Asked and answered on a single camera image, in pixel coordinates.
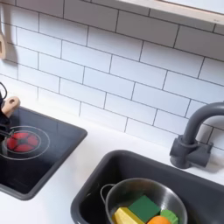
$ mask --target green block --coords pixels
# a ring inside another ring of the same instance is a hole
[[[160,215],[164,216],[171,224],[179,224],[177,215],[168,209],[163,210]]]
[[[160,207],[158,207],[153,201],[144,195],[135,201],[132,205],[130,205],[129,210],[141,221],[147,222],[159,214]]]

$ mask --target white countertop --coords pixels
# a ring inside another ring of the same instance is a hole
[[[170,149],[55,109],[46,110],[38,104],[29,104],[29,109],[80,126],[87,130],[88,135],[33,199],[21,201],[0,192],[0,223],[73,224],[70,206],[75,195],[102,157],[110,151],[134,151],[170,165]],[[206,170],[193,167],[187,172],[224,185],[224,169],[216,164],[209,164]]]

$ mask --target black stovetop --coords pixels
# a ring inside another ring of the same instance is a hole
[[[0,146],[0,191],[29,200],[86,137],[84,129],[19,108]]]

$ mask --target red burner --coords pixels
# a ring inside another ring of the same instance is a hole
[[[39,145],[39,139],[31,132],[18,132],[7,139],[7,148],[14,152],[28,152]]]

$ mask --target tile backsplash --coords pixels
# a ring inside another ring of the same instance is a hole
[[[90,121],[171,147],[224,101],[224,27],[115,0],[2,0],[0,81]],[[224,117],[201,126],[224,159]]]

